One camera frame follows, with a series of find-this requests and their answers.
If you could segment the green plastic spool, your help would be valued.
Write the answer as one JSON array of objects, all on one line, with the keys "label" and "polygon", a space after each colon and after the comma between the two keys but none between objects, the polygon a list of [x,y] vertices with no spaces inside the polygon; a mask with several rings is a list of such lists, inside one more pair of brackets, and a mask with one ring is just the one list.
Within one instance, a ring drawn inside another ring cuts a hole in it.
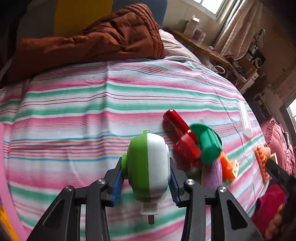
[{"label": "green plastic spool", "polygon": [[200,159],[204,164],[211,164],[222,152],[222,140],[213,129],[201,123],[193,123],[190,129],[197,138],[197,146],[201,150]]}]

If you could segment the red plastic toy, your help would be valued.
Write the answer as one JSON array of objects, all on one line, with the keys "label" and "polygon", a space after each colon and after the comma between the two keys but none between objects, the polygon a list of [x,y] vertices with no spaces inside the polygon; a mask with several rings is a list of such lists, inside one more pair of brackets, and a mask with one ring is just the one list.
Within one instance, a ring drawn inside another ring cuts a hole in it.
[{"label": "red plastic toy", "polygon": [[180,160],[179,167],[187,171],[198,166],[201,150],[197,145],[198,139],[194,132],[174,109],[166,111],[163,119],[173,127],[178,136],[174,144],[174,153]]}]

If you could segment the green white plug timer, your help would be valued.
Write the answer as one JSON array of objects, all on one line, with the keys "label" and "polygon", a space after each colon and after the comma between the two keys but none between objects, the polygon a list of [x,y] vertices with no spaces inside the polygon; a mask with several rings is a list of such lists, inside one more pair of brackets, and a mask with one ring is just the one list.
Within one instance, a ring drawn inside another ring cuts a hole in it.
[{"label": "green white plug timer", "polygon": [[134,137],[121,157],[123,178],[132,187],[133,198],[142,204],[140,214],[154,225],[160,203],[166,199],[171,179],[170,152],[165,139],[149,130]]}]

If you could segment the orange plastic rack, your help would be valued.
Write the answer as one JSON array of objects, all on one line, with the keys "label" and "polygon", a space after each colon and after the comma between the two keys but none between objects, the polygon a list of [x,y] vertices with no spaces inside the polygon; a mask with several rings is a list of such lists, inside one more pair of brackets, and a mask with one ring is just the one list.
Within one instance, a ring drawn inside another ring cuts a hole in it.
[{"label": "orange plastic rack", "polygon": [[271,156],[270,148],[268,145],[257,146],[254,149],[254,153],[255,153],[255,157],[257,159],[257,162],[259,164],[263,183],[265,183],[269,179],[269,174],[267,173],[265,166],[266,166],[266,162],[268,160],[268,157]]}]

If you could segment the purple heart-shaped box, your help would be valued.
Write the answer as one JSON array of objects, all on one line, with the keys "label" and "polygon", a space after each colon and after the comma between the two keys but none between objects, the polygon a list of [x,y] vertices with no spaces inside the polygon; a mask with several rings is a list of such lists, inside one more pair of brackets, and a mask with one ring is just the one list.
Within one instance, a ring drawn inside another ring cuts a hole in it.
[{"label": "purple heart-shaped box", "polygon": [[222,185],[222,167],[219,160],[203,165],[201,185],[215,190]]}]

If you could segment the small orange block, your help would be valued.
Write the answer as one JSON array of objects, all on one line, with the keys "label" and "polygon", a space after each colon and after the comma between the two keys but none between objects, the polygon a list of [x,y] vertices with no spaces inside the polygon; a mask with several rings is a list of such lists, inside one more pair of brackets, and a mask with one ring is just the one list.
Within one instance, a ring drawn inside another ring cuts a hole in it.
[{"label": "small orange block", "polygon": [[233,181],[238,176],[239,164],[236,159],[229,160],[226,154],[222,151],[219,156],[222,167],[223,181]]}]

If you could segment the white pink-edged tray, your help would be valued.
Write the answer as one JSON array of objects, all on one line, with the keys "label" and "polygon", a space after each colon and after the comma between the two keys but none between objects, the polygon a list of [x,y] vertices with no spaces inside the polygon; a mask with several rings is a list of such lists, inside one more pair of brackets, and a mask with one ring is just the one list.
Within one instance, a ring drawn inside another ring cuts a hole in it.
[{"label": "white pink-edged tray", "polygon": [[1,124],[1,202],[4,205],[4,210],[11,225],[11,230],[14,231],[16,240],[27,240],[28,234],[20,221],[16,208],[14,206],[8,181],[6,178],[6,170],[4,163],[4,126]]}]

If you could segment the striped bed sheet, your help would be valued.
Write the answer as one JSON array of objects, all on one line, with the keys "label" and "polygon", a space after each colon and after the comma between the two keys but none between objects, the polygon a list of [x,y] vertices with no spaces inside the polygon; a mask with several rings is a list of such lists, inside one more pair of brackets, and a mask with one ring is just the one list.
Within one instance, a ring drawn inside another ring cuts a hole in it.
[{"label": "striped bed sheet", "polygon": [[174,109],[187,124],[217,132],[239,173],[226,183],[248,215],[267,185],[254,147],[265,142],[249,112],[252,138],[243,134],[236,87],[187,57],[73,65],[1,90],[6,178],[26,240],[66,185],[87,186],[114,168],[130,141],[144,130],[172,148],[176,137],[163,127]]}]

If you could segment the pink curtain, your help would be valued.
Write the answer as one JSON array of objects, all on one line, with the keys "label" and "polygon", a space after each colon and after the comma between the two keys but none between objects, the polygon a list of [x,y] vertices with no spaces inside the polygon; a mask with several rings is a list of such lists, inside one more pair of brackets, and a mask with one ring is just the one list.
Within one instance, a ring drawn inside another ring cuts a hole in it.
[{"label": "pink curtain", "polygon": [[262,8],[261,1],[242,1],[214,46],[216,51],[226,59],[242,58],[258,31]]}]

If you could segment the wooden bedside table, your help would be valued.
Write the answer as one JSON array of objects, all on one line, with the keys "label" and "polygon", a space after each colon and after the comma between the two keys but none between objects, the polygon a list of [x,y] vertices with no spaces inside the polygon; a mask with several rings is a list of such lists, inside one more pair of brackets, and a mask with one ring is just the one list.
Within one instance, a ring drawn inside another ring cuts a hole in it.
[{"label": "wooden bedside table", "polygon": [[221,54],[219,54],[217,51],[211,50],[206,43],[193,40],[192,38],[189,38],[189,37],[185,36],[183,33],[180,33],[175,30],[170,30],[170,33],[176,39],[183,42],[185,44],[185,46],[187,46],[187,47],[190,46],[190,48],[193,50],[193,52],[195,54],[206,55],[211,60],[216,60],[226,67],[229,67],[231,65],[230,62],[227,61]]}]

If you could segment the purple box on table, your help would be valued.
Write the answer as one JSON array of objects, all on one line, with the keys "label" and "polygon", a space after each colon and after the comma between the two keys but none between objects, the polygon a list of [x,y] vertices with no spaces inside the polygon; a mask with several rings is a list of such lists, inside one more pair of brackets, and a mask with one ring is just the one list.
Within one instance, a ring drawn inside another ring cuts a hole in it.
[{"label": "purple box on table", "polygon": [[198,42],[203,42],[203,40],[206,37],[206,33],[200,30],[199,28],[196,28],[195,32],[193,33],[193,40],[198,41]]}]

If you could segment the white pillow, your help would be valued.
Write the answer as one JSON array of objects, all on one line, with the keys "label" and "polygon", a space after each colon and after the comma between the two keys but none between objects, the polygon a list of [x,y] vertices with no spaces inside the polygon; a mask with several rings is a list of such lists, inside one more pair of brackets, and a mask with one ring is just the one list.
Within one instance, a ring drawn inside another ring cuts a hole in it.
[{"label": "white pillow", "polygon": [[175,37],[162,29],[159,29],[159,35],[163,42],[165,56],[182,56],[201,64],[201,61],[184,45],[175,39]]}]

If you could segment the white box on table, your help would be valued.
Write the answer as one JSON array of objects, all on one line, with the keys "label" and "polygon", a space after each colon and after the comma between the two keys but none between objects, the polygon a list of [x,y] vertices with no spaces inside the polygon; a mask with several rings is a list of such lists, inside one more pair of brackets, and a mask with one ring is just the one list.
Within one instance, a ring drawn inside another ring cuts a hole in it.
[{"label": "white box on table", "polygon": [[198,25],[200,23],[200,19],[196,18],[194,15],[191,17],[191,19],[187,22],[184,35],[191,38],[196,31]]}]

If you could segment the window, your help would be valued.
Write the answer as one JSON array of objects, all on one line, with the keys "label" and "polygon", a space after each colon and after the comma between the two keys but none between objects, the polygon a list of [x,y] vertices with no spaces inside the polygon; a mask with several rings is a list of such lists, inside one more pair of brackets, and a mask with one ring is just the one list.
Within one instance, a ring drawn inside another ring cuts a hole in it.
[{"label": "window", "polygon": [[201,10],[213,16],[218,16],[229,0],[193,0]]}]

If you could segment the rust brown quilt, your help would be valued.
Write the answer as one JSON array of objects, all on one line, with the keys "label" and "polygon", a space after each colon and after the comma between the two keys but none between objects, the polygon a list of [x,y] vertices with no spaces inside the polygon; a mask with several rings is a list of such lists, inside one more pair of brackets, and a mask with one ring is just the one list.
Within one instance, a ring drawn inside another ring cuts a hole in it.
[{"label": "rust brown quilt", "polygon": [[65,65],[133,58],[163,59],[160,26],[146,4],[138,3],[105,16],[78,35],[23,39],[6,71],[9,81],[23,81]]}]

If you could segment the grey yellow blue headboard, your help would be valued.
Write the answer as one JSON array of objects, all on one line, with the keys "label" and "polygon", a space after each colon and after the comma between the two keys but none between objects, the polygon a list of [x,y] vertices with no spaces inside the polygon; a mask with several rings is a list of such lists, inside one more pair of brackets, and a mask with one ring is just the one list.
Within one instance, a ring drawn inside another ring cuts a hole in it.
[{"label": "grey yellow blue headboard", "polygon": [[70,37],[111,12],[132,4],[146,4],[162,25],[167,1],[31,1],[18,24],[16,39]]}]

